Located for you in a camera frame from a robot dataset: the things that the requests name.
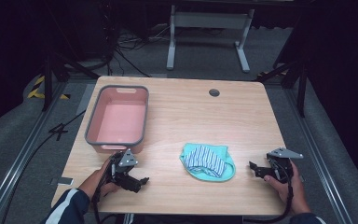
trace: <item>person's arm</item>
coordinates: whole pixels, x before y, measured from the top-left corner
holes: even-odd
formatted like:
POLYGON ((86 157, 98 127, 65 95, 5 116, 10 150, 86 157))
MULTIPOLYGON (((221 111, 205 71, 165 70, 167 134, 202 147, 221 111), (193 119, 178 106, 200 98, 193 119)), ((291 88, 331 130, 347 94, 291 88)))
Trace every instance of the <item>person's arm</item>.
MULTIPOLYGON (((292 199, 292 211, 294 215, 290 218, 290 224, 324 224, 324 221, 321 218, 316 217, 316 215, 310 211, 298 169, 293 162, 292 166, 292 188, 294 194, 292 199)), ((282 184, 270 175, 264 176, 264 180, 278 191, 281 200, 286 203, 288 195, 287 183, 282 184)))
MULTIPOLYGON (((68 189, 50 210, 42 223, 84 223, 83 216, 89 210, 90 201, 108 165, 107 160, 100 170, 94 171, 77 189, 68 189)), ((116 192, 113 183, 101 187, 101 195, 116 192)))

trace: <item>human hand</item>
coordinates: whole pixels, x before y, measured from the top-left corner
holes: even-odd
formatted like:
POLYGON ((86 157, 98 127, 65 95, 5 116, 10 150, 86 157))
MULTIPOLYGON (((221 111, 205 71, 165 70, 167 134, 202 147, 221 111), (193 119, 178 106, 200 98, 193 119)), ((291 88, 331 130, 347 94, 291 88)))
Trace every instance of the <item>human hand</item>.
MULTIPOLYGON (((292 200, 292 211, 295 215, 300 213, 310 213, 310 207, 308 206, 307 200, 305 198, 304 186, 300 179, 298 169, 292 161, 291 163, 293 167, 292 188, 294 194, 292 200)), ((264 180, 278 191, 281 200, 286 203, 288 195, 288 184, 282 184, 270 175, 265 175, 264 180)))
MULTIPOLYGON (((110 158, 107 159, 100 170, 94 171, 78 188, 83 190, 92 200, 95 190, 103 177, 107 165, 109 164, 110 158)), ((108 183, 101 186, 101 195, 106 195, 109 192, 116 192, 120 187, 114 183, 108 183)))

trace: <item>pink plastic bin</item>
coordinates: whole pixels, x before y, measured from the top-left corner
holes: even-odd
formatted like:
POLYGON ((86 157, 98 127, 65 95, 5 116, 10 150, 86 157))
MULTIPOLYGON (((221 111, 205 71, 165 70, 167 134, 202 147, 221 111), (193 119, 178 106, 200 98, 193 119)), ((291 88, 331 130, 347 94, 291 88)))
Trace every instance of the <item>pink plastic bin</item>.
POLYGON ((142 86, 105 86, 89 119, 86 141, 97 152, 143 149, 148 90, 142 86))

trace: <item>folded cloth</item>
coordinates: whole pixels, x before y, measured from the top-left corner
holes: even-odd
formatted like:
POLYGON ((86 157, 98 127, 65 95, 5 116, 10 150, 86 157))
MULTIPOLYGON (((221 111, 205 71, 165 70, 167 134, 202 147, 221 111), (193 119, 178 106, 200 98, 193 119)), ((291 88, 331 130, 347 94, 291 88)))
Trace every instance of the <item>folded cloth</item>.
POLYGON ((187 143, 180 155, 185 168, 205 181, 227 181, 235 174, 234 161, 226 146, 187 143))

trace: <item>right hand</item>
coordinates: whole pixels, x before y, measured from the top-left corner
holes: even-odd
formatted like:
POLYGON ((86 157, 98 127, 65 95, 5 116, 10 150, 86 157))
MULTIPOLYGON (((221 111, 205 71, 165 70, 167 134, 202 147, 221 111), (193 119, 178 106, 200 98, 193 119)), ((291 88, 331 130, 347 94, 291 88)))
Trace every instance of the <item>right hand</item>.
MULTIPOLYGON (((294 194, 292 200, 292 211, 295 215, 301 213, 310 213, 310 207, 308 206, 307 200, 305 198, 304 186, 301 182, 298 169, 292 161, 291 163, 293 166, 292 188, 294 194)), ((288 184, 282 184, 270 175, 265 175, 264 180, 267 181, 274 189, 278 191, 281 200, 286 203, 288 195, 288 184)))

